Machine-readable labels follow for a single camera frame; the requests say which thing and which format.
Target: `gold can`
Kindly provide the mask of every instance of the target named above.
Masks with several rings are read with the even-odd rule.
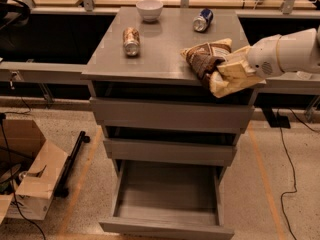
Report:
[[[128,56],[136,56],[140,51],[139,31],[128,27],[123,31],[123,48]]]

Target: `orange line on floor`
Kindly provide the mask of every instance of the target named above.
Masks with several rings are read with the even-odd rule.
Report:
[[[257,159],[257,163],[258,163],[258,167],[259,167],[259,170],[261,173],[261,178],[262,178],[264,190],[265,190],[265,193],[267,196],[267,200],[269,203],[269,208],[270,208],[270,211],[272,214],[272,218],[273,218],[274,224],[277,229],[278,237],[280,240],[285,240],[286,237],[284,235],[283,228],[281,226],[279,213],[278,213],[278,210],[277,210],[275,202],[274,202],[274,197],[272,195],[270,182],[268,180],[268,174],[267,174],[267,171],[264,167],[263,160],[262,160],[262,154],[260,152],[259,145],[258,145],[256,136],[254,134],[254,130],[251,127],[251,124],[249,124],[249,126],[248,126],[248,133],[249,133],[250,139],[252,141],[255,157]]]
[[[88,159],[82,168],[82,171],[81,171],[80,177],[78,179],[75,191],[72,194],[69,206],[67,207],[66,214],[61,222],[61,226],[60,226],[58,234],[57,234],[57,239],[65,239],[64,234],[67,232],[67,228],[68,228],[74,207],[78,201],[82,186],[86,180],[87,173],[89,171],[90,165],[92,163],[92,160],[93,160],[94,155],[96,153],[96,150],[98,148],[101,135],[102,135],[102,129],[101,129],[101,127],[99,127],[93,141],[91,140],[92,144],[91,144],[91,148],[89,151]]]

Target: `crumpled bag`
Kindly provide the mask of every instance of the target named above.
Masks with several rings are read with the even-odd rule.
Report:
[[[204,88],[217,98],[253,86],[264,79],[256,76],[247,61],[250,46],[231,53],[231,39],[183,49],[186,59]]]

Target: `drawer front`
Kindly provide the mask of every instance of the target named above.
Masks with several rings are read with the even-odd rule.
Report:
[[[231,239],[221,226],[215,168],[124,161],[104,231],[190,240]]]
[[[106,139],[110,159],[230,166],[236,148],[165,141]]]
[[[253,107],[150,102],[124,99],[91,99],[98,122],[107,126],[151,129],[231,132],[245,129]]]

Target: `cardboard box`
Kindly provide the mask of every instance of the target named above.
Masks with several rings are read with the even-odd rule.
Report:
[[[5,135],[11,150],[12,164],[21,164],[21,170],[37,173],[26,176],[16,190],[17,202],[25,217],[43,220],[53,199],[53,193],[62,174],[68,154],[46,140],[33,120],[3,120]],[[0,167],[8,170],[9,155],[0,131]],[[13,194],[0,195],[0,223],[7,218],[22,218]]]

